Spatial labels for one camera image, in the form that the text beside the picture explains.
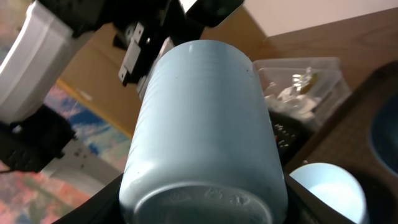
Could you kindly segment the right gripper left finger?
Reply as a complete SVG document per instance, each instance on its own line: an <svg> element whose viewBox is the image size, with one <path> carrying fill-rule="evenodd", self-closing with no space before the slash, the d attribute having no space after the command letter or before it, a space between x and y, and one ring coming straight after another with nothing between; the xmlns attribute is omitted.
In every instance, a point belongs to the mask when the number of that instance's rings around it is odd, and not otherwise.
<svg viewBox="0 0 398 224"><path fill-rule="evenodd" d="M124 224L119 204L123 174L54 224Z"/></svg>

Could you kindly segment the white tissue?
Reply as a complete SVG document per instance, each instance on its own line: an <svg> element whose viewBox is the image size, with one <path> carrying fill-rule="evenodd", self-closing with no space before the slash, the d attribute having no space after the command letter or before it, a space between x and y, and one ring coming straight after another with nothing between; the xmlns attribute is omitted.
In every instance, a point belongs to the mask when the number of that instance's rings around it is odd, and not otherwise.
<svg viewBox="0 0 398 224"><path fill-rule="evenodd" d="M292 94L293 87L285 88L278 96L267 95L264 97L268 108L276 113L280 113L299 121L307 122L315 119L312 111L317 102L307 95Z"/></svg>

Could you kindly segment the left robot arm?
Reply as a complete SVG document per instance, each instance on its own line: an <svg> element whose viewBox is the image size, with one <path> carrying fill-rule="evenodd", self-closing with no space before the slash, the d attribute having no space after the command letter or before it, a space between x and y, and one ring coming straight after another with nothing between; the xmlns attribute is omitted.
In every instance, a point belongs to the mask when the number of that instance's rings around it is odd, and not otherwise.
<svg viewBox="0 0 398 224"><path fill-rule="evenodd" d="M139 83L165 39L200 38L204 25L180 1L34 1L1 64L1 160L8 172L80 171L102 166L84 152L68 121L44 105L53 84L91 35L111 23L126 49L123 85Z"/></svg>

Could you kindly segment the light blue rice bowl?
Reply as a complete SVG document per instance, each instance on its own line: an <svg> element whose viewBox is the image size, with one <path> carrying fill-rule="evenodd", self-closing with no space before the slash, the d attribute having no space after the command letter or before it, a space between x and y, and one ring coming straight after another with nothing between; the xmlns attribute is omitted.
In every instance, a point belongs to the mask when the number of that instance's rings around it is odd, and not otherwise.
<svg viewBox="0 0 398 224"><path fill-rule="evenodd" d="M354 223L369 223L364 190L358 180L342 167L317 162L306 164L290 176L330 208Z"/></svg>

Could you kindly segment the light blue cup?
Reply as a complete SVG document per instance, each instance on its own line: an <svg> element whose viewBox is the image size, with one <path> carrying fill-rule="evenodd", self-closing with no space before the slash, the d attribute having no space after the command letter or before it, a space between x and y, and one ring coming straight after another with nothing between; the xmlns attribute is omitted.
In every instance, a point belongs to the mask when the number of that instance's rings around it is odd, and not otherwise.
<svg viewBox="0 0 398 224"><path fill-rule="evenodd" d="M237 48L167 52L147 87L119 191L126 223L282 223L288 196L261 84Z"/></svg>

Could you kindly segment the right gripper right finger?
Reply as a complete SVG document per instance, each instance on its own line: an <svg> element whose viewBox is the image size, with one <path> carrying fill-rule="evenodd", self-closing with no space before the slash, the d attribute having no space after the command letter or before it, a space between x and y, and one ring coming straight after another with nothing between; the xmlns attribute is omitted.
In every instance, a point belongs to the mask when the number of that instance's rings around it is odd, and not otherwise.
<svg viewBox="0 0 398 224"><path fill-rule="evenodd" d="M284 172L289 198L286 224L354 224Z"/></svg>

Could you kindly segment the green snack wrapper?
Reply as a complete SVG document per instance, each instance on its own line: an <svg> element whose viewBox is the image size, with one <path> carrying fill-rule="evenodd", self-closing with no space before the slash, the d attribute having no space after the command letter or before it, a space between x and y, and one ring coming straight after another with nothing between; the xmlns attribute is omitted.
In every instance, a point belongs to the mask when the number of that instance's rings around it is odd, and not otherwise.
<svg viewBox="0 0 398 224"><path fill-rule="evenodd" d="M292 75L292 94L304 95L318 81L318 72L314 72L312 67L307 67L304 74Z"/></svg>

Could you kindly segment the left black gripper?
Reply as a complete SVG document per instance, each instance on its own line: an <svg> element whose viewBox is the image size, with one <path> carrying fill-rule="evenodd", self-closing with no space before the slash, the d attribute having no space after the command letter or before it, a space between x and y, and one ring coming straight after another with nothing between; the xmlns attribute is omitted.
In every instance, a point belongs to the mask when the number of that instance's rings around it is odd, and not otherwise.
<svg viewBox="0 0 398 224"><path fill-rule="evenodd" d="M185 15L180 1L118 1L113 16L116 29L113 45L117 48L127 50L138 25L144 28L137 41L140 52L134 67L122 75L123 86L138 83L149 73L166 38L170 37L179 45L198 40L205 28Z"/></svg>

